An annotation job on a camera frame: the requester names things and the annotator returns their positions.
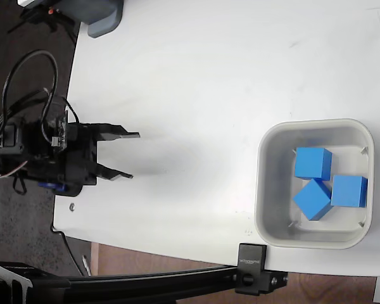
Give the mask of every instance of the plastic bin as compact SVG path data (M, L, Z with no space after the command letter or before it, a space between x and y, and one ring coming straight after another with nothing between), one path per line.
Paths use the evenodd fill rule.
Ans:
M297 147L323 147L332 152L334 174L368 179L365 208L333 207L319 221L309 221L293 197L309 180L294 175ZM374 188L374 142L357 120L287 122L271 128L258 153L255 225L268 244L295 248L345 249L369 230Z

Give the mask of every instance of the wire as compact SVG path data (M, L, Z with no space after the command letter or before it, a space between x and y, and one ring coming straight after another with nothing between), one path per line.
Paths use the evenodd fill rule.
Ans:
M7 76L6 82L4 83L4 87L3 87L3 94L1 96L1 104L2 104L1 106L2 106L2 110L3 110L3 114L2 114L2 117L3 117L2 121L3 122L0 125L0 135L3 133L4 127L7 124L7 119L8 119L8 114L7 114L7 94L8 94L8 88L9 88L9 86L11 84L11 81L13 80L13 77L15 76L15 74L17 73L17 71L19 71L19 69L21 68L21 66L25 62L27 62L29 59L31 59L33 57L36 57L36 56L39 56L39 55L45 56L51 62L51 66L52 66L53 74L54 74L52 88L51 88L51 90L49 92L49 96L48 96L47 102L44 105L44 109L42 110L42 117L41 117L42 135L44 136L44 138L45 138L45 140L47 142L51 143L51 140L48 138L48 136L47 136L47 134L45 132L44 124L45 124L46 116L48 115L49 106L52 103L52 99L54 97L56 88L58 86L58 65L56 63L56 60L55 60L54 56L50 52L45 51L45 50L41 50L41 49L29 52L28 54L26 54L25 56L23 56L21 59L19 59L16 62L15 66L11 69L10 73L8 74L8 76Z
M6 178L6 177L9 177L11 175L13 175L15 172L19 171L22 167L24 167L26 164L28 163L28 160L26 160L25 162L21 163L21 165L19 165L18 167L14 168L12 171L6 173L6 174L0 174L0 179L3 179L3 178Z
M69 101L67 101L67 99L66 99L65 97L63 97L63 96L59 96L59 97L60 97L60 98L65 102L65 104L68 106L68 108L70 109L70 111L73 113L76 122L79 124L79 123L80 123L79 118L78 118L78 116L77 116L75 110L74 110L74 109L72 108L72 106L70 105Z
M69 247L69 243L68 243L68 240L66 239L66 236L65 236L65 233L63 233L63 231L59 231L59 230L55 230L55 227L53 227L53 220L52 220L52 223L51 223L51 232L53 234L60 234L62 236L62 240L66 246L66 249L68 250L68 253L70 255L70 258L72 259L73 263L75 264L76 268L77 268L77 271L79 272L79 274L84 277L84 274L83 274L83 271L82 269L80 269L75 257L73 256L73 253Z
M31 106L38 105L39 103L45 102L46 99L41 98L41 99L32 99L29 100L30 98L38 95L39 93L46 93L47 96L49 96L49 92L46 88L36 90L34 92L28 93L21 97L19 100L17 100L15 103L13 103L8 111L7 111L7 119L11 118L15 114L21 112L22 110L25 110ZM1 124L3 123L3 116L0 116L0 127Z

